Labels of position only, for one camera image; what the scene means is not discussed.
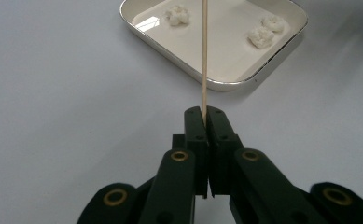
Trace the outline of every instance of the white tray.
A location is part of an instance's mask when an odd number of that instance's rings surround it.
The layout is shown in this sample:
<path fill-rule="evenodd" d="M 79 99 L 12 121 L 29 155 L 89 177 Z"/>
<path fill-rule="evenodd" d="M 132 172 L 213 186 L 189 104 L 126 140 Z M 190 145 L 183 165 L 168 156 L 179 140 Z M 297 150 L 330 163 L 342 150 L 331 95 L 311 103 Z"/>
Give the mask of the white tray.
<path fill-rule="evenodd" d="M 176 5 L 188 9 L 188 25 L 170 26 L 164 12 Z M 306 13 L 288 0 L 209 0 L 208 6 L 207 86 L 215 91 L 257 86 L 282 61 L 274 58 L 286 56 L 280 52 L 308 21 Z M 201 81 L 202 1 L 125 0 L 120 15 L 148 45 Z M 269 48 L 258 49 L 247 33 L 269 15 L 283 18 L 285 30 L 275 35 Z"/>

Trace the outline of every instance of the white popcorn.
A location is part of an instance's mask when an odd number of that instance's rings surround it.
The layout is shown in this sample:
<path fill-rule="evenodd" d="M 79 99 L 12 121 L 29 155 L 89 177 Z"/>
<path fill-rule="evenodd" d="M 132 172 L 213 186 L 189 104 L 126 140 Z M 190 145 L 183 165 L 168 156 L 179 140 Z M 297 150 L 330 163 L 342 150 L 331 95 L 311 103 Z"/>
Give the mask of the white popcorn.
<path fill-rule="evenodd" d="M 248 32 L 248 38 L 257 48 L 265 49 L 272 45 L 274 33 L 266 27 L 259 26 Z"/>
<path fill-rule="evenodd" d="M 262 25 L 276 33 L 281 33 L 284 30 L 284 20 L 274 15 L 263 18 Z"/>
<path fill-rule="evenodd" d="M 189 24 L 188 9 L 181 5 L 177 5 L 166 10 L 165 15 L 171 26 L 177 26 L 179 24 Z"/>

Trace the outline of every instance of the tray rim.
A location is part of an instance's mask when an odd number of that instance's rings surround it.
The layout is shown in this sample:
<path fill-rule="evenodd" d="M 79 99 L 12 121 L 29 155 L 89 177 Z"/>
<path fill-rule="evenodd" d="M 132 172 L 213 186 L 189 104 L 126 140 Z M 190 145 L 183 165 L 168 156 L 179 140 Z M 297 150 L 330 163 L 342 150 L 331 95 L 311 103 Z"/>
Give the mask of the tray rim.
<path fill-rule="evenodd" d="M 144 42 L 146 42 L 149 46 L 151 46 L 153 49 L 155 49 L 156 51 L 158 51 L 160 54 L 162 54 L 165 58 L 167 58 L 168 60 L 170 60 L 171 62 L 173 62 L 175 65 L 177 65 L 178 67 L 180 67 L 182 70 L 184 70 L 187 74 L 189 74 L 190 76 L 192 76 L 193 78 L 195 78 L 197 81 L 201 82 L 202 79 L 202 74 L 200 72 L 198 72 L 196 69 L 194 69 L 191 65 L 189 65 L 188 63 L 184 62 L 183 60 L 181 60 L 180 58 L 178 58 L 175 54 L 173 54 L 170 50 L 168 50 L 167 48 L 165 48 L 164 46 L 162 46 L 161 44 L 159 44 L 156 40 L 154 40 L 153 38 L 151 38 L 149 35 L 147 35 L 146 33 L 140 31 L 139 29 L 137 29 L 133 24 L 132 21 L 128 21 L 128 19 L 125 17 L 124 13 L 123 13 L 123 9 L 125 4 L 127 4 L 128 1 L 131 0 L 123 0 L 122 3 L 120 4 L 119 7 L 119 14 L 121 16 L 121 18 L 127 23 L 129 29 L 135 34 L 137 35 L 140 39 L 142 39 Z M 301 28 L 294 33 L 293 36 L 291 36 L 287 42 L 279 49 L 277 50 L 257 71 L 255 71 L 251 76 L 239 80 L 239 81 L 231 81 L 231 82 L 224 82 L 224 81 L 218 81 L 218 80 L 214 80 L 210 77 L 207 78 L 207 87 L 211 90 L 214 91 L 233 91 L 237 88 L 239 88 L 240 86 L 250 82 L 251 80 L 255 79 L 256 76 L 262 71 L 264 70 L 264 68 L 271 63 L 271 61 L 278 56 L 281 51 L 286 48 L 291 42 L 293 42 L 293 40 L 299 36 L 302 31 L 306 28 L 307 24 L 309 23 L 309 16 L 307 15 L 307 13 L 303 10 L 303 8 L 295 3 L 292 0 L 284 0 L 287 1 L 293 5 L 295 5 L 296 7 L 298 7 L 300 9 L 300 11 L 303 13 L 303 16 L 306 18 L 305 23 L 301 26 Z"/>

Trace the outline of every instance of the wooden stick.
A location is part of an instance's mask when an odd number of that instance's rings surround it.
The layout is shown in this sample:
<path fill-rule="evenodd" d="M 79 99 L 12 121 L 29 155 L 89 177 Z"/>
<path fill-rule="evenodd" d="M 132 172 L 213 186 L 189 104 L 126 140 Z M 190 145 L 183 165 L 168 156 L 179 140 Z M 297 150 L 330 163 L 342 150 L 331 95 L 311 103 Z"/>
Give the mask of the wooden stick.
<path fill-rule="evenodd" d="M 207 115 L 207 0 L 202 0 L 202 118 Z"/>

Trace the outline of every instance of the white surface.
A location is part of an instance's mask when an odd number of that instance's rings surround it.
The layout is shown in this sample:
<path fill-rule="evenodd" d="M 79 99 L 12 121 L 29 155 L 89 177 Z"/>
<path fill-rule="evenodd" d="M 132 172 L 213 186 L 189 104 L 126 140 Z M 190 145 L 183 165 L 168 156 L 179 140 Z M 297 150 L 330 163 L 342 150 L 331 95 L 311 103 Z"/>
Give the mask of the white surface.
<path fill-rule="evenodd" d="M 254 92 L 209 91 L 209 105 L 294 185 L 363 197 L 363 1 L 298 3 L 301 44 Z M 0 1 L 0 223 L 76 223 L 99 188 L 141 185 L 200 104 L 119 5 Z M 232 222 L 226 197 L 197 201 L 195 223 Z"/>

